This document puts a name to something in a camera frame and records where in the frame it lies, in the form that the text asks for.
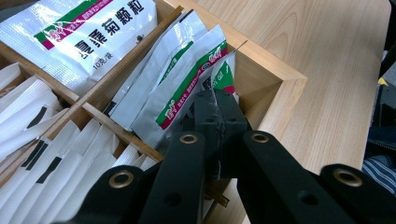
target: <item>medicine packet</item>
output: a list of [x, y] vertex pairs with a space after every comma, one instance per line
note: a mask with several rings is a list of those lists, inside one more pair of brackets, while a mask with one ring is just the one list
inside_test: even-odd
[[182, 18], [186, 16], [186, 13], [181, 13], [181, 15], [163, 32], [160, 37], [158, 38], [157, 41], [155, 41], [154, 45], [152, 48], [148, 51], [146, 56], [142, 59], [142, 61], [139, 62], [139, 64], [136, 66], [134, 71], [131, 73], [131, 75], [128, 76], [128, 78], [125, 80], [125, 82], [122, 84], [120, 89], [117, 91], [117, 93], [114, 95], [113, 99], [111, 102], [108, 104], [106, 107], [105, 111], [103, 112], [107, 116], [111, 116], [114, 112], [114, 110], [117, 108], [117, 104], [120, 103], [120, 101], [124, 98], [128, 90], [131, 88], [132, 85], [134, 85], [134, 82], [136, 79], [140, 76], [142, 73], [143, 69], [145, 68], [146, 64], [149, 61], [149, 58], [152, 55], [152, 52], [155, 50], [155, 48], [158, 46], [160, 43], [161, 39], [163, 36], [170, 30], [172, 27], [178, 23]]
[[216, 26], [180, 58], [132, 124], [132, 130], [146, 144], [159, 151], [167, 148], [172, 133], [181, 129], [174, 120], [186, 115], [192, 105], [191, 96], [200, 90], [200, 75], [227, 54], [226, 47], [225, 35]]
[[177, 22], [160, 40], [148, 64], [117, 105], [111, 118], [125, 130], [130, 126], [146, 103], [149, 95], [163, 82], [183, 54], [207, 33], [195, 11]]
[[42, 0], [0, 24], [0, 40], [77, 94], [157, 25], [151, 0]]

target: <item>black object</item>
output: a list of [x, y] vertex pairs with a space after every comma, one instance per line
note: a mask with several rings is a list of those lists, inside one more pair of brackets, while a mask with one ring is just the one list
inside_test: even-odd
[[[202, 133], [175, 134], [162, 163], [146, 172], [129, 166], [107, 171], [68, 223], [201, 223], [205, 173], [216, 172], [238, 179], [251, 223], [396, 222], [396, 199], [374, 180], [341, 164], [311, 174], [271, 134], [250, 131], [237, 104], [224, 107], [230, 99], [224, 91], [199, 93], [195, 118], [211, 120], [197, 125], [188, 119], [184, 127]], [[207, 142], [207, 132], [216, 138]], [[205, 166], [206, 160], [219, 166]]]

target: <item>wooden box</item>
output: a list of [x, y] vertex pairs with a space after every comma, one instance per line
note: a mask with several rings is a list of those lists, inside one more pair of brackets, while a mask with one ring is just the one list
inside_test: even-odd
[[[266, 131], [280, 138], [303, 92], [306, 77], [193, 2], [188, 0], [154, 1], [157, 3], [159, 26], [84, 95], [77, 95], [70, 91], [17, 52], [0, 43], [1, 64], [18, 62], [26, 76], [38, 76], [52, 87], [59, 98], [71, 106], [64, 116], [44, 133], [43, 137], [53, 139], [69, 120], [73, 120], [82, 128], [90, 119], [95, 118], [117, 135], [121, 142], [121, 149], [133, 145], [140, 153], [150, 156], [155, 161], [162, 160], [162, 154], [145, 145], [133, 134], [124, 131], [102, 111], [158, 36], [178, 17], [182, 10], [178, 6], [182, 6], [184, 11], [193, 8], [208, 29], [220, 24], [226, 34], [229, 50], [238, 48], [247, 40], [247, 43], [236, 54], [235, 88], [240, 96], [240, 107], [253, 129]], [[12, 162], [6, 174], [0, 174], [0, 187], [6, 183], [12, 172], [33, 148], [26, 149]]]

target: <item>striped cloth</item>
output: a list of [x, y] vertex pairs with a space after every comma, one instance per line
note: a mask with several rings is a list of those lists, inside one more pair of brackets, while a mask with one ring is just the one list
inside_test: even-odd
[[373, 156], [363, 162], [362, 171], [396, 196], [396, 158]]

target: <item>printed label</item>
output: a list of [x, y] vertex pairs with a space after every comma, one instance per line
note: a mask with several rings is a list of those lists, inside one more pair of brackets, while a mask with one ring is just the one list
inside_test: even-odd
[[83, 1], [36, 34], [35, 38], [52, 57], [61, 60], [64, 56], [69, 57], [76, 62], [71, 65], [81, 66], [89, 75], [100, 68], [108, 71], [110, 67], [106, 67], [105, 64], [108, 61], [119, 60], [120, 56], [123, 56], [114, 57], [115, 51], [125, 43], [130, 43], [127, 41], [134, 42], [127, 47], [132, 49], [135, 40], [131, 38], [134, 35], [136, 38], [143, 35], [137, 32], [141, 32], [141, 29], [153, 20], [149, 10], [145, 11], [145, 8], [152, 10], [153, 7], [155, 5], [151, 1], [141, 0]]
[[223, 41], [221, 44], [212, 49], [204, 57], [202, 57], [195, 66], [187, 74], [175, 94], [169, 100], [167, 106], [163, 109], [160, 116], [155, 120], [163, 130], [169, 127], [172, 121], [181, 110], [181, 107], [191, 95], [192, 90], [198, 83], [199, 76], [210, 66], [215, 64], [219, 59], [227, 55], [227, 43]]
[[226, 62], [224, 62], [220, 70], [215, 75], [213, 80], [213, 89], [225, 90], [231, 94], [235, 92], [231, 67]]

